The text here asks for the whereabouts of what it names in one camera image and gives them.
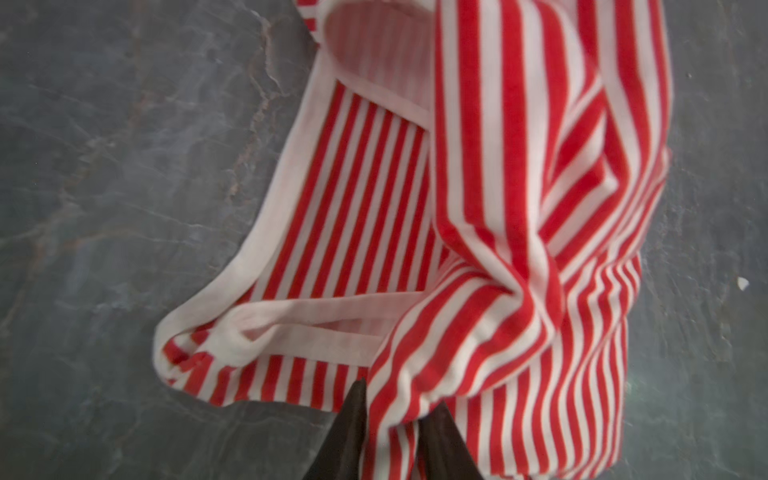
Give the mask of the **red white striped tank top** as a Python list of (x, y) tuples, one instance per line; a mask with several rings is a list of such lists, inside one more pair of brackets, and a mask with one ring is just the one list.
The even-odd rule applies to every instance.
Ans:
[(659, 1), (300, 1), (318, 46), (257, 220), (161, 320), (217, 406), (339, 411), (363, 479), (421, 479), (439, 407), (483, 476), (619, 459), (628, 315), (665, 185)]

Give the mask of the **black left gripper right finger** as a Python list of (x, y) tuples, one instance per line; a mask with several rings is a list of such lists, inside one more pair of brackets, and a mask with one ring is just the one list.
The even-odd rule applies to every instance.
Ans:
[(420, 457), (428, 480), (482, 480), (445, 403), (419, 421)]

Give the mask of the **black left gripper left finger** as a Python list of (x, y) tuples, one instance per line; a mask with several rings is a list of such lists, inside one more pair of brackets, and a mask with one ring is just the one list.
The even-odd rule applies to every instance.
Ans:
[(303, 480), (358, 480), (366, 427), (366, 384), (356, 380)]

